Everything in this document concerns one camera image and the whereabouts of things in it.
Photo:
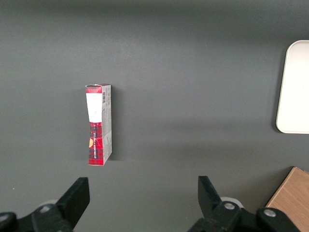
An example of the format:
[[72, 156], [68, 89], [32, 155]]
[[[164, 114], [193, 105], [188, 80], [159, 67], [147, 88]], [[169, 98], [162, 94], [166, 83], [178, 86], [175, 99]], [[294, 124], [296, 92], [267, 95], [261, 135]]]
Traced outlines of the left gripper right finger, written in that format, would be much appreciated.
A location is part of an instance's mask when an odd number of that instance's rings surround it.
[[203, 217], [189, 229], [190, 232], [253, 231], [253, 227], [243, 223], [241, 207], [231, 201], [222, 201], [207, 176], [198, 177], [198, 203]]

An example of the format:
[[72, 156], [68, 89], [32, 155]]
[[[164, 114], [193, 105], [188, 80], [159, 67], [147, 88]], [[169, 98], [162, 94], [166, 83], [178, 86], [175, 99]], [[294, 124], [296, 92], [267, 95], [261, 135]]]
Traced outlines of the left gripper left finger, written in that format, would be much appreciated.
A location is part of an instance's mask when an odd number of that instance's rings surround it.
[[31, 214], [35, 232], [71, 232], [90, 202], [87, 177], [78, 178], [55, 204], [44, 204]]

